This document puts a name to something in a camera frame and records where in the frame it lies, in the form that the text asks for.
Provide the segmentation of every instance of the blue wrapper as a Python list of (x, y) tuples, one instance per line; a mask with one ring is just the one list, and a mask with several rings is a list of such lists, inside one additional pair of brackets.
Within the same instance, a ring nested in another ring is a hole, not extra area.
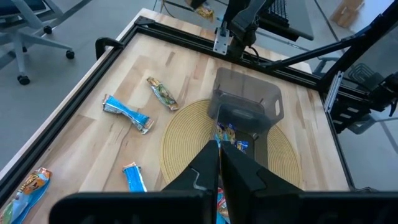
[(129, 185), (130, 192), (146, 192), (147, 189), (142, 180), (139, 167), (133, 162), (123, 167), (123, 172), (127, 178), (127, 184)]
[(247, 141), (236, 141), (236, 148), (246, 154), (246, 149), (248, 148), (249, 142)]
[(148, 132), (150, 127), (154, 124), (154, 120), (150, 119), (148, 116), (130, 110), (127, 106), (124, 106), (119, 100), (111, 95), (105, 95), (103, 107), (106, 112), (127, 116), (142, 134)]
[(41, 167), (23, 182), (15, 197), (4, 207), (0, 216), (2, 224), (20, 224), (30, 209), (43, 197), (49, 187), (52, 173)]
[(229, 141), (235, 145), (235, 131), (236, 128), (232, 124), (224, 126), (221, 123), (217, 123), (215, 140), (217, 141), (218, 147), (221, 147), (221, 141)]

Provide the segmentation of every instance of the round placemat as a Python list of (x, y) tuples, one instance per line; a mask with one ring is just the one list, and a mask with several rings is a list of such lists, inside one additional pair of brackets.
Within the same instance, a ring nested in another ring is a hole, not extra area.
[[(166, 183), (176, 178), (213, 139), (215, 122), (207, 115), (209, 100), (196, 101), (176, 112), (160, 145), (160, 169)], [(275, 125), (268, 134), (268, 169), (297, 187), (302, 174), (289, 140)]]

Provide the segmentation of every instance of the wooden table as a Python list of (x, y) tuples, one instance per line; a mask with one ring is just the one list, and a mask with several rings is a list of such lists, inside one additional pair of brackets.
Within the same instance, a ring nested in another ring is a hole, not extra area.
[[(139, 15), (192, 34), (214, 38), (212, 30), (205, 30), (147, 9), (142, 9), (137, 17)], [(120, 34), (119, 39), (133, 23), (134, 21)], [(260, 47), (256, 48), (262, 57), (271, 60), (285, 58)], [(93, 65), (0, 172), (0, 178), (51, 120), (55, 119), (61, 108), (109, 52), (107, 50)], [(122, 167), (132, 162), (142, 167), (142, 176), (148, 190), (165, 187), (159, 166), (160, 140), (174, 113), (159, 103), (146, 83), (146, 78), (153, 76), (162, 80), (180, 105), (185, 106), (211, 96), (216, 71), (220, 67), (266, 80), (281, 89), (285, 117), (277, 125), (298, 154), (304, 190), (348, 190), (318, 92), (137, 34), (36, 163), (34, 169), (45, 167), (53, 172), (53, 177), (46, 194), (30, 211), (26, 221), (47, 222), (52, 205), (75, 192), (128, 191)], [(311, 72), (306, 63), (293, 67)], [(101, 103), (106, 93), (154, 118), (156, 123), (153, 128), (146, 135), (142, 135), (124, 116), (104, 112)]]

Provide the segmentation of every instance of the snack bar wrapper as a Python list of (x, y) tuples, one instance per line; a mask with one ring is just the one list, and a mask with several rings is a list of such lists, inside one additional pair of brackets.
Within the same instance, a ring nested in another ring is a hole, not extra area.
[(103, 109), (106, 112), (123, 114), (127, 116), (142, 134), (148, 132), (154, 124), (154, 120), (152, 120), (150, 117), (130, 110), (127, 106), (124, 106), (119, 100), (111, 95), (106, 94), (102, 104)]
[(217, 193), (217, 212), (225, 219), (226, 222), (231, 223), (231, 221), (229, 220), (228, 209), (224, 197), (224, 190), (221, 188), (218, 188)]
[(135, 162), (123, 167), (130, 192), (147, 192), (139, 169)]
[(31, 173), (19, 188), (16, 196), (2, 211), (0, 223), (22, 223), (29, 210), (40, 200), (49, 187), (52, 173), (39, 168)]
[(229, 141), (231, 144), (235, 145), (235, 130), (236, 128), (232, 124), (224, 126), (221, 123), (217, 123), (215, 139), (218, 143), (218, 147), (221, 146), (221, 141)]
[(246, 154), (246, 149), (248, 148), (249, 143), (247, 141), (236, 141), (236, 148)]
[[(185, 2), (191, 6), (192, 0), (185, 0)], [(197, 9), (193, 9), (199, 16), (208, 19), (210, 22), (214, 22), (215, 14), (214, 10), (210, 7), (207, 2), (202, 3)]]
[(160, 83), (160, 81), (153, 77), (148, 77), (147, 81), (160, 102), (165, 106), (168, 106), (172, 111), (180, 109), (172, 94), (163, 86), (163, 84)]

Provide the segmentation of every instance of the translucent plastic container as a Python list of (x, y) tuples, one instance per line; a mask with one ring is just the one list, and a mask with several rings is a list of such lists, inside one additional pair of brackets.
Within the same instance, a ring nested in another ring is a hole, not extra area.
[(232, 124), (238, 130), (236, 139), (249, 142), (246, 154), (267, 167), (268, 132), (284, 117), (279, 87), (219, 68), (208, 115), (222, 124)]

